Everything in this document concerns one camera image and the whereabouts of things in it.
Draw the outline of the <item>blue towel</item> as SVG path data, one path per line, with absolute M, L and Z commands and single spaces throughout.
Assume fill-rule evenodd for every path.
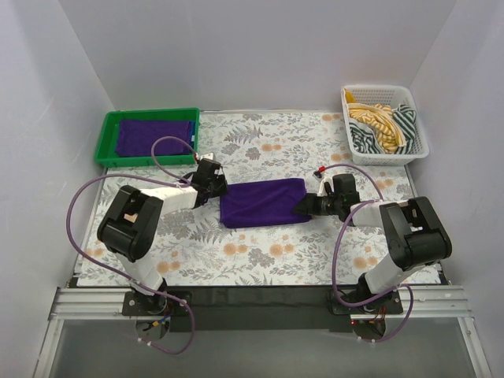
M 195 141 L 196 141 L 196 122 L 191 120 L 189 122 L 189 129 L 187 133 L 187 143 L 189 144 L 188 153 L 192 154 L 195 149 Z

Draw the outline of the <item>purple towel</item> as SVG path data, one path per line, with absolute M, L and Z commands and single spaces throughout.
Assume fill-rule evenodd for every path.
M 153 144 L 166 136 L 177 137 L 187 143 L 189 122 L 190 120 L 121 120 L 115 152 L 123 158 L 148 157 Z
M 231 184 L 228 193 L 220 198 L 220 222 L 226 228 L 306 223 L 310 215 L 293 212 L 305 196 L 305 181 L 301 178 Z

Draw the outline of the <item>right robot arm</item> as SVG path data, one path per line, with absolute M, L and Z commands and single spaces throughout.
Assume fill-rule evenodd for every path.
M 353 175 L 345 173 L 323 179 L 317 193 L 308 193 L 293 212 L 310 216 L 336 216 L 343 225 L 332 258 L 332 300 L 346 308 L 382 302 L 404 281 L 426 266 L 452 254 L 450 238 L 426 197 L 404 202 L 362 201 Z M 349 227 L 380 228 L 387 254 L 374 268 L 361 275 L 347 294 L 338 290 L 336 268 L 345 232 Z

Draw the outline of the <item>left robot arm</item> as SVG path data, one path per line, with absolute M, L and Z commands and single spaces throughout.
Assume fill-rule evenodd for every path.
M 158 292 L 167 285 L 149 255 L 159 220 L 169 213 L 196 209 L 228 191 L 221 164 L 207 157 L 183 178 L 188 182 L 173 187 L 121 187 L 97 231 L 98 240 L 116 255 L 130 276 L 134 299 L 151 313 L 160 313 L 166 306 Z

